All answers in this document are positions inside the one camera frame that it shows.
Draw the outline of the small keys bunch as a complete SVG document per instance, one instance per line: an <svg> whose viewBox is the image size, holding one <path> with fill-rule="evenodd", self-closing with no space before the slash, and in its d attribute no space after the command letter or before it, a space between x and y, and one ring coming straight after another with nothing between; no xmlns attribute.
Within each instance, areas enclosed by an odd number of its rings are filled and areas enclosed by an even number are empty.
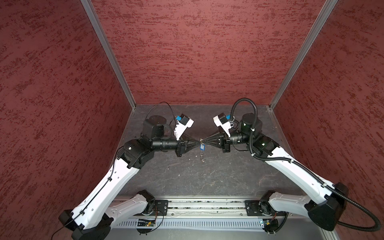
<svg viewBox="0 0 384 240"><path fill-rule="evenodd" d="M204 151L201 151L200 153L200 159L201 159L201 162L204 163L206 160L205 160L205 155L204 155Z"/></svg>

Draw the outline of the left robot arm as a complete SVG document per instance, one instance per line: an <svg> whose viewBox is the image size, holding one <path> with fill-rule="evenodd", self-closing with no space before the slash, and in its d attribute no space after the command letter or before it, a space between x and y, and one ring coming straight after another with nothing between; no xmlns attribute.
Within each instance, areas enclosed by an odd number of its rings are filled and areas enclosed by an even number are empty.
<svg viewBox="0 0 384 240"><path fill-rule="evenodd" d="M140 137L118 149L110 169L93 191L77 207L61 213L59 220L73 232L72 239L103 240L115 225L127 218L157 215L156 199L146 190L116 206L111 203L156 152L175 151L181 157L199 145L194 139L182 137L194 121L186 115L174 120L176 126L171 128L162 116L145 119Z"/></svg>

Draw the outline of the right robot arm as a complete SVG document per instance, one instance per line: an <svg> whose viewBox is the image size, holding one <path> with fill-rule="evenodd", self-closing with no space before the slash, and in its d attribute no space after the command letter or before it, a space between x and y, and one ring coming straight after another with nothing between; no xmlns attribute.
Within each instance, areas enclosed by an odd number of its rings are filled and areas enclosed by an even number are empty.
<svg viewBox="0 0 384 240"><path fill-rule="evenodd" d="M259 202L259 210L270 216L276 212L309 218L320 228L333 231L348 202L348 188L317 175L290 156L276 141L262 134L262 122L253 113L243 116L240 131L232 131L234 120L220 114L213 118L219 132L212 136L216 145L229 152L232 145L245 144L251 156L280 171L305 193L303 196L268 191Z"/></svg>

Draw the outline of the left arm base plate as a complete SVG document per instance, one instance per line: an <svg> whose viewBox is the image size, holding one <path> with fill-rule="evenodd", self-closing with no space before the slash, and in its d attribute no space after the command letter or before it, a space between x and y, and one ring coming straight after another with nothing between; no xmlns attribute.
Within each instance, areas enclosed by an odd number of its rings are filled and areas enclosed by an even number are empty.
<svg viewBox="0 0 384 240"><path fill-rule="evenodd" d="M168 212L169 201L168 200L155 200L151 206L150 216L166 216Z"/></svg>

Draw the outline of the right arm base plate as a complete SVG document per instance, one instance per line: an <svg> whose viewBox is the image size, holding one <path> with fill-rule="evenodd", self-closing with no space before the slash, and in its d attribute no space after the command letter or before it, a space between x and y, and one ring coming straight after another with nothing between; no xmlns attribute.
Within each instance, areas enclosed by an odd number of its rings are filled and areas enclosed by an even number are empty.
<svg viewBox="0 0 384 240"><path fill-rule="evenodd" d="M248 217L258 217L262 216L260 201L259 200L246 200L245 201L245 210Z"/></svg>

